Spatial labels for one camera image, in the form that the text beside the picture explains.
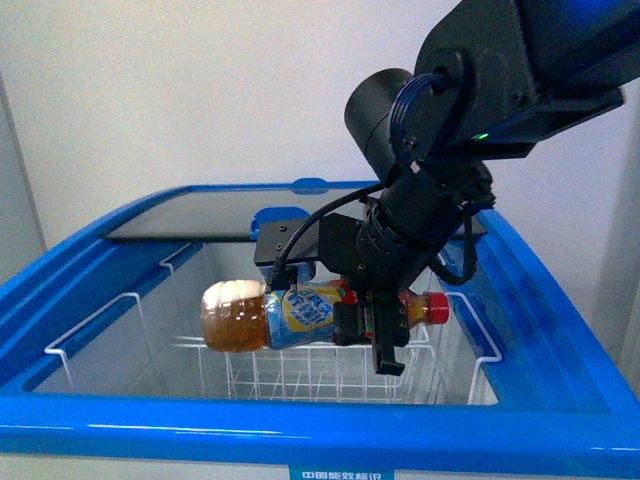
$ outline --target red bottle cap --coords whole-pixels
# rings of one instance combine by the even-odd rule
[[[429,293],[429,312],[431,325],[442,325],[449,320],[449,300],[444,293]]]

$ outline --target robotic arm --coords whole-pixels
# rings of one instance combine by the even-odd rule
[[[322,212],[317,228],[299,235],[313,253],[292,249],[276,260],[282,236],[265,228],[257,250],[271,253],[256,263],[274,264],[272,288],[295,283],[296,265],[315,260],[346,278],[361,301],[336,309],[337,343],[373,330],[376,372],[400,375],[393,347],[409,332],[397,293],[427,267],[450,284],[474,273],[471,217],[495,201],[482,161],[525,157],[621,106],[619,87],[638,76],[635,0],[463,0],[426,38],[413,74],[378,72],[347,102],[347,128],[383,188],[379,199],[363,199],[365,221]],[[437,254],[463,224],[465,267],[456,276]]]

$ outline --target chest freezer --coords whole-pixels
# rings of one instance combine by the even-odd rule
[[[0,451],[242,465],[247,478],[640,477],[638,401],[495,211],[478,215],[470,282],[416,280],[452,312],[396,349],[400,377],[375,375],[366,346],[206,348],[201,295],[260,279],[261,223],[364,185],[173,189],[26,268],[0,290]],[[442,260],[455,271],[462,257],[454,238]]]

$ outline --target iced tea bottle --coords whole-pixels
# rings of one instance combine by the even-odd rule
[[[442,293],[400,293],[410,328],[446,323],[449,302]],[[213,350],[248,352],[262,347],[288,348],[333,339],[333,304],[355,303],[343,281],[304,285],[265,294],[255,280],[218,282],[202,297],[204,340]]]

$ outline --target white wall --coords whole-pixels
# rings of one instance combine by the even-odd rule
[[[456,3],[3,2],[0,72],[48,246],[167,187],[373,178],[345,102],[375,71],[411,70]],[[602,279],[628,268],[606,259],[637,153],[640,84],[629,93],[490,165],[498,208],[592,323]]]
[[[11,122],[0,102],[0,285],[44,252]]]

